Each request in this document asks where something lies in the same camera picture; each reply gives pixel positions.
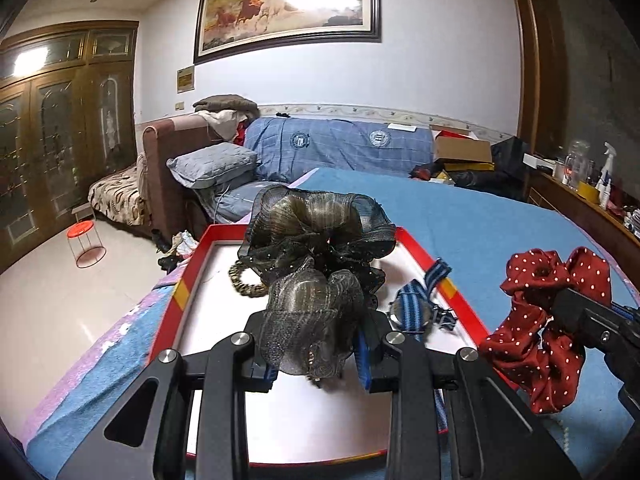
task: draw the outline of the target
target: horse painting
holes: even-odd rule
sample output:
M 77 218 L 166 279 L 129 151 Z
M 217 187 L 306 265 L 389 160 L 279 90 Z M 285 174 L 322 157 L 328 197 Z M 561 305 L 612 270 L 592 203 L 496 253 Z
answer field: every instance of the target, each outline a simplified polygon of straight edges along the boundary
M 262 5 L 260 0 L 241 0 L 240 3 L 242 7 L 238 13 L 238 18 L 236 18 L 236 25 L 257 16 L 260 13 L 260 6 Z
M 267 27 L 269 26 L 269 22 L 283 10 L 294 11 L 296 10 L 296 8 L 288 4 L 285 0 L 265 0 L 260 7 L 260 13 L 258 14 L 258 19 L 255 22 L 256 32 L 258 31 L 258 24 L 260 23 L 261 19 L 264 18 L 265 20 L 264 30 L 266 32 Z
M 236 17 L 231 12 L 225 12 L 223 7 L 218 7 L 215 16 L 218 19 L 216 27 L 228 27 L 236 22 Z

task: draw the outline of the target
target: tiled floor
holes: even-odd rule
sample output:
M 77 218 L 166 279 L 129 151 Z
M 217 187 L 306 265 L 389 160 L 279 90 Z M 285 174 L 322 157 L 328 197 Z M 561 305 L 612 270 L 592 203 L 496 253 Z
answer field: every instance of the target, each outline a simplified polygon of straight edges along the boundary
M 65 233 L 0 274 L 0 416 L 13 434 L 66 370 L 164 272 L 150 240 L 99 221 L 107 248 L 78 269 Z

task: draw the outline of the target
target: red polka dot scrunchie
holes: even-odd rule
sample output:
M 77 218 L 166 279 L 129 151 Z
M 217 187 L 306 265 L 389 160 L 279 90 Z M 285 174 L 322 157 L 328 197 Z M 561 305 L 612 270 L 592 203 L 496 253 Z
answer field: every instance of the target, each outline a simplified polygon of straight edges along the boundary
M 500 288 L 513 297 L 510 314 L 479 351 L 529 394 L 534 413 L 557 413 L 575 399 L 584 347 L 548 311 L 567 287 L 610 306 L 609 264 L 585 247 L 574 250 L 566 263 L 555 251 L 532 249 L 514 254 L 506 272 Z

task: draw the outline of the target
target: shoe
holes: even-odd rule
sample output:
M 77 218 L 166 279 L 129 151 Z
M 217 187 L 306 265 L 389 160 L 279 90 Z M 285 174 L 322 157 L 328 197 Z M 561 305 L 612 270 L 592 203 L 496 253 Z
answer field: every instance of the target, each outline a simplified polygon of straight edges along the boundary
M 173 272 L 175 267 L 182 261 L 181 256 L 177 256 L 176 254 L 172 254 L 171 256 L 165 256 L 164 258 L 160 258 L 158 260 L 158 265 L 162 270 L 164 270 L 167 274 Z
M 171 244 L 162 236 L 160 229 L 151 229 L 151 239 L 161 253 L 167 253 L 171 249 Z

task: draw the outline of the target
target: braided bracelet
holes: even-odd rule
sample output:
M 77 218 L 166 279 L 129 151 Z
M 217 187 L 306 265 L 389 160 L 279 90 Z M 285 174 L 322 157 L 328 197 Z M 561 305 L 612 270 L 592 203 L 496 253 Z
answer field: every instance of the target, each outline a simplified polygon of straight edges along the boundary
M 229 267 L 229 278 L 234 286 L 234 289 L 238 291 L 242 296 L 248 296 L 249 298 L 261 298 L 269 293 L 269 287 L 264 283 L 257 283 L 257 285 L 249 285 L 242 282 L 242 273 L 247 270 L 247 267 L 240 260 L 236 261 L 231 267 Z

